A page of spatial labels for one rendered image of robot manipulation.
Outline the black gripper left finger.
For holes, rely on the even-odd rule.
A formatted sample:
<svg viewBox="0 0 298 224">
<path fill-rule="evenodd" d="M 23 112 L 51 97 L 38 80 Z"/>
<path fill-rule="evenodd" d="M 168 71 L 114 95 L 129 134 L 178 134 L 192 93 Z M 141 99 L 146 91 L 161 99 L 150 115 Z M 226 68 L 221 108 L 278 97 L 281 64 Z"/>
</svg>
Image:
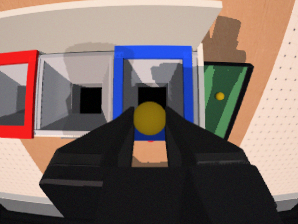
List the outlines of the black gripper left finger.
<svg viewBox="0 0 298 224">
<path fill-rule="evenodd" d="M 48 165 L 69 163 L 132 167 L 134 111 L 134 107 L 129 107 L 114 120 L 56 149 Z"/>
</svg>

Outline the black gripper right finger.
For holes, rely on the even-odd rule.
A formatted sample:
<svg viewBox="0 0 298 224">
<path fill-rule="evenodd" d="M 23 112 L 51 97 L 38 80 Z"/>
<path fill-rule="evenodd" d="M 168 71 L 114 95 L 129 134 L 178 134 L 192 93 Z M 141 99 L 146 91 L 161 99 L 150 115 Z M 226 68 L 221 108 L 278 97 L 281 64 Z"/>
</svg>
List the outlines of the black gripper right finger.
<svg viewBox="0 0 298 224">
<path fill-rule="evenodd" d="M 241 147 L 186 120 L 169 106 L 165 113 L 168 167 L 251 164 Z"/>
</svg>

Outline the yellow ball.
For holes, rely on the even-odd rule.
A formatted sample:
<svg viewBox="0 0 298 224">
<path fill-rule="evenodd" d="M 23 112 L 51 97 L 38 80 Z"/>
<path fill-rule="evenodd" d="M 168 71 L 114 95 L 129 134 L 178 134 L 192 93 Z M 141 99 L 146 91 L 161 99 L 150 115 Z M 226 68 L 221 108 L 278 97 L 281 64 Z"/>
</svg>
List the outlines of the yellow ball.
<svg viewBox="0 0 298 224">
<path fill-rule="evenodd" d="M 166 113 L 161 105 L 155 102 L 144 102 L 134 111 L 134 126 L 144 135 L 155 135 L 163 130 L 166 124 Z"/>
<path fill-rule="evenodd" d="M 218 93 L 216 94 L 216 99 L 217 99 L 217 100 L 223 100 L 223 99 L 224 99 L 224 94 L 223 94 L 222 92 L 218 92 Z"/>
</svg>

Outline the red square band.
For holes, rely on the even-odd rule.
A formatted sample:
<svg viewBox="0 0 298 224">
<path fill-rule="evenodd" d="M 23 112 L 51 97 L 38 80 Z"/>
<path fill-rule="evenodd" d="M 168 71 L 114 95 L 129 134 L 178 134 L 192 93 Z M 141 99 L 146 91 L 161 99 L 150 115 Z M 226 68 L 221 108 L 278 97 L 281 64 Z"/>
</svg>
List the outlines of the red square band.
<svg viewBox="0 0 298 224">
<path fill-rule="evenodd" d="M 0 138 L 34 139 L 38 57 L 38 50 L 0 53 L 0 66 L 28 63 L 24 126 L 0 125 Z"/>
</svg>

